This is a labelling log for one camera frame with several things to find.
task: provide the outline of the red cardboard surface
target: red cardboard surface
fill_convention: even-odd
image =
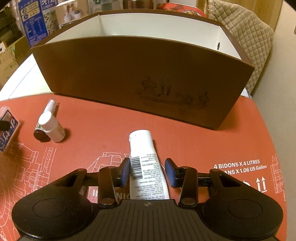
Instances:
[[[40,143],[33,137],[49,99],[59,103],[57,119],[67,131],[61,143]],[[279,161],[251,99],[240,97],[217,131],[53,94],[4,101],[2,105],[10,107],[20,126],[0,155],[0,240],[19,237],[11,220],[16,201],[77,168],[95,172],[104,166],[118,166],[129,156],[129,134],[139,129],[151,132],[162,166],[169,157],[177,166],[191,166],[199,172],[217,167],[275,199],[284,211],[277,238],[286,240],[287,210]],[[169,192],[178,201],[180,189],[170,188]],[[118,190],[117,196],[128,198],[128,193]],[[89,192],[89,198],[95,200],[95,190]],[[206,189],[200,188],[199,202],[206,199]]]

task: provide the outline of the white cap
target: white cap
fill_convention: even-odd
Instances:
[[[50,111],[53,114],[56,105],[57,103],[54,100],[49,100],[43,112]]]
[[[130,133],[129,136],[131,151],[143,148],[153,148],[151,133],[148,130],[138,130]]]
[[[46,111],[40,115],[38,122],[45,131],[50,131],[56,127],[58,120],[50,111]]]

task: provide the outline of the brown box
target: brown box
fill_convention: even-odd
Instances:
[[[220,23],[164,10],[90,15],[32,51],[53,92],[211,129],[254,70]]]

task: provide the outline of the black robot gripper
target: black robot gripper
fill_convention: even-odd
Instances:
[[[165,161],[175,200],[121,200],[115,187],[126,185],[130,159],[119,167],[87,173],[77,169],[23,197],[12,209],[21,241],[276,241],[283,211],[269,196],[218,169],[198,173]],[[98,186],[98,203],[87,199]],[[198,203],[198,187],[209,199]]]

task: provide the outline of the screw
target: screw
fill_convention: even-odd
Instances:
[[[187,197],[187,198],[183,198],[181,200],[181,203],[183,203],[184,205],[187,205],[187,206],[191,206],[196,203],[196,200],[191,197]]]
[[[103,205],[112,205],[113,203],[115,202],[114,199],[112,198],[109,198],[109,197],[106,197],[106,198],[103,198],[100,200],[100,203],[103,204]]]

